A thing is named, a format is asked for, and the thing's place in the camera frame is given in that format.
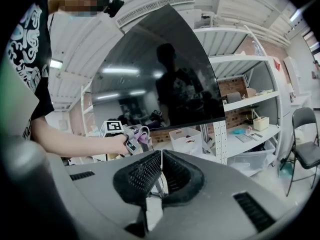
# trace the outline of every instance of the hand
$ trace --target hand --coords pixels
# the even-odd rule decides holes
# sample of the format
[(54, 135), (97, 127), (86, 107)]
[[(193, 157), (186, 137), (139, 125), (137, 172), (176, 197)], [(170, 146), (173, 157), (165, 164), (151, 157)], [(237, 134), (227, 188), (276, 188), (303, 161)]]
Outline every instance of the hand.
[(113, 146), (114, 152), (121, 155), (129, 154), (129, 151), (126, 148), (125, 142), (127, 137), (123, 134), (110, 137), (111, 144)]

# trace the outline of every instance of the black screen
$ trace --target black screen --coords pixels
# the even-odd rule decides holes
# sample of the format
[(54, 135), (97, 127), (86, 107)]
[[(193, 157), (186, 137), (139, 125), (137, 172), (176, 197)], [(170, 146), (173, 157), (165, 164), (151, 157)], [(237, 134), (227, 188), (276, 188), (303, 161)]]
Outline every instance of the black screen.
[(119, 40), (95, 75), (91, 93), (98, 127), (110, 119), (151, 130), (225, 119), (209, 59), (170, 5), (150, 13)]

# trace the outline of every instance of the fluorescent light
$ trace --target fluorescent light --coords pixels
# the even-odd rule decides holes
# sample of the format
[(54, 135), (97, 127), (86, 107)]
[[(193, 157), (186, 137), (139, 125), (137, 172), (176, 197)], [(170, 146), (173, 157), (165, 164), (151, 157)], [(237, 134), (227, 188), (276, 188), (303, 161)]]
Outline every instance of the fluorescent light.
[(315, 44), (311, 45), (311, 46), (309, 47), (309, 49), (311, 50), (313, 47), (316, 47), (316, 46), (318, 46), (318, 45), (319, 45), (319, 42), (316, 42)]
[(104, 68), (102, 73), (106, 74), (132, 74), (136, 75), (139, 73), (138, 69), (129, 69), (129, 68)]
[(290, 21), (293, 22), (300, 15), (300, 13), (301, 13), (301, 11), (299, 9), (296, 10), (294, 15), (290, 18)]
[(145, 90), (135, 90), (130, 92), (130, 95), (140, 95), (140, 94), (145, 94), (146, 91)]
[(161, 78), (163, 75), (164, 75), (164, 73), (162, 73), (162, 72), (154, 72), (153, 73), (153, 77), (156, 79)]
[(100, 96), (97, 99), (100, 100), (100, 99), (112, 98), (112, 97), (117, 97), (117, 96), (119, 96), (119, 93), (110, 94), (110, 95), (106, 95), (106, 96)]
[(50, 62), (50, 67), (60, 70), (62, 68), (62, 64), (63, 64), (62, 61), (52, 59)]

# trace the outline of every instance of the air conditioning vent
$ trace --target air conditioning vent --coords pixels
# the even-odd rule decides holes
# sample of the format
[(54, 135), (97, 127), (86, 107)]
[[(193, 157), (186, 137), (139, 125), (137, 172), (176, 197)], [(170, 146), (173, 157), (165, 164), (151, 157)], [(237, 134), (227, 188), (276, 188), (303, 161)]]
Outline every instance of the air conditioning vent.
[(247, 192), (235, 194), (233, 198), (241, 206), (258, 232), (264, 231), (275, 223), (267, 212)]
[(150, 3), (147, 3), (141, 7), (138, 7), (135, 10), (132, 10), (131, 12), (127, 13), (126, 15), (118, 18), (116, 20), (116, 24), (119, 28), (122, 28), (124, 25), (134, 21), (135, 19), (146, 15), (148, 13), (151, 13), (167, 4), (170, 4), (172, 6), (174, 5), (180, 5), (180, 4), (189, 4), (194, 3), (195, 0), (157, 0)]
[(70, 175), (71, 180), (76, 181), (76, 180), (81, 180), (87, 177), (90, 177), (92, 175), (95, 175), (93, 171), (85, 171), (77, 174), (72, 174)]

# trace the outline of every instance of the monitor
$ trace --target monitor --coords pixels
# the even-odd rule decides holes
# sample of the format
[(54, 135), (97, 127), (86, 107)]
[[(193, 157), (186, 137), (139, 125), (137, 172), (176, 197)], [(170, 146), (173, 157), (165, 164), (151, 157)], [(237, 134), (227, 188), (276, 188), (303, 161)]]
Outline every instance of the monitor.
[(170, 5), (140, 20), (112, 48), (91, 84), (97, 127), (151, 131), (222, 121), (218, 82), (193, 30)]

